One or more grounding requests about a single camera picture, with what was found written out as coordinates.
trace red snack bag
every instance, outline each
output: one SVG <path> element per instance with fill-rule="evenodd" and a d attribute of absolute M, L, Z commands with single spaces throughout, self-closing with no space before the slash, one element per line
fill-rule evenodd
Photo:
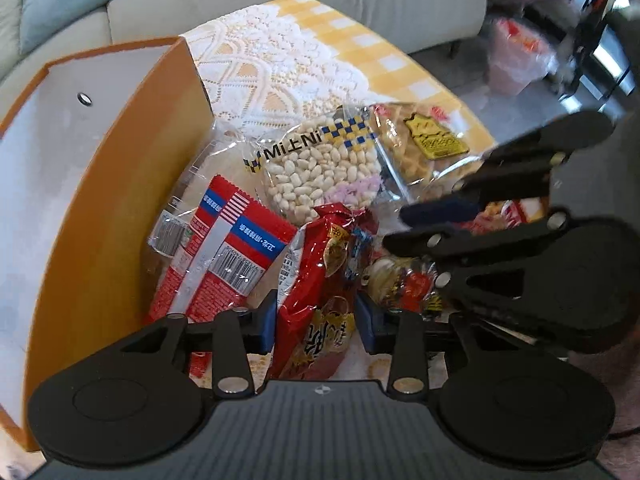
<path fill-rule="evenodd" d="M 278 318 L 269 378 L 325 380 L 355 328 L 353 303 L 378 224 L 368 210 L 315 208 L 291 242 L 280 271 Z"/>
<path fill-rule="evenodd" d="M 484 211 L 478 213 L 476 218 L 469 222 L 462 222 L 460 227 L 473 234 L 481 235 L 491 231 L 502 231 L 524 223 L 527 223 L 527 215 L 520 202 L 507 200 L 506 202 L 489 204 Z"/>
<path fill-rule="evenodd" d="M 215 176 L 185 230 L 149 309 L 148 320 L 169 313 L 195 322 L 244 303 L 296 228 L 241 189 Z M 195 356 L 196 377 L 208 357 Z"/>

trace checkered pattern label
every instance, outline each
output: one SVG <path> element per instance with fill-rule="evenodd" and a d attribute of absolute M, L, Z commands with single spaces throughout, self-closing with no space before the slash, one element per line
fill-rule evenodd
<path fill-rule="evenodd" d="M 351 119 L 338 119 L 331 126 L 320 128 L 322 138 L 333 144 L 344 144 L 348 150 L 359 152 L 373 145 L 376 134 L 360 115 Z"/>

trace rice cracker bag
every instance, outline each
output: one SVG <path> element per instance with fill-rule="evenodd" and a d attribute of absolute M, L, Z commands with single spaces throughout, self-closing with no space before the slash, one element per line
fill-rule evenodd
<path fill-rule="evenodd" d="M 355 293 L 378 224 L 369 210 L 339 203 L 315 210 L 319 217 L 300 228 L 280 271 L 272 379 L 328 379 L 355 329 Z"/>

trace yellow checkered tablecloth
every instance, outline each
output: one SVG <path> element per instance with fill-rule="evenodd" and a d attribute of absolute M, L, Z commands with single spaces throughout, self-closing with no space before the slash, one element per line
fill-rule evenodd
<path fill-rule="evenodd" d="M 337 59 L 351 63 L 369 80 L 370 90 L 396 101 L 427 101 L 447 112 L 459 110 L 469 126 L 465 142 L 480 153 L 494 144 L 484 125 L 436 78 L 379 35 L 317 0 L 274 0 L 279 16 L 331 47 Z"/>

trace yellow label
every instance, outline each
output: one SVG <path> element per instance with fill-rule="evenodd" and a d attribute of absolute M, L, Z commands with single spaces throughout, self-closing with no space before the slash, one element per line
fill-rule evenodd
<path fill-rule="evenodd" d="M 414 142 L 429 160 L 463 155 L 469 147 L 436 119 L 414 112 L 404 124 L 409 128 Z"/>
<path fill-rule="evenodd" d="M 329 227 L 329 238 L 336 238 L 337 240 L 348 240 L 349 233 L 338 224 L 331 224 L 331 227 Z"/>
<path fill-rule="evenodd" d="M 352 313 L 314 312 L 305 339 L 292 355 L 294 365 L 309 364 L 328 352 L 344 352 L 355 330 Z"/>
<path fill-rule="evenodd" d="M 432 294 L 431 297 L 427 300 L 427 311 L 428 312 L 442 312 L 444 309 L 444 305 L 442 304 L 442 298 L 439 294 Z"/>

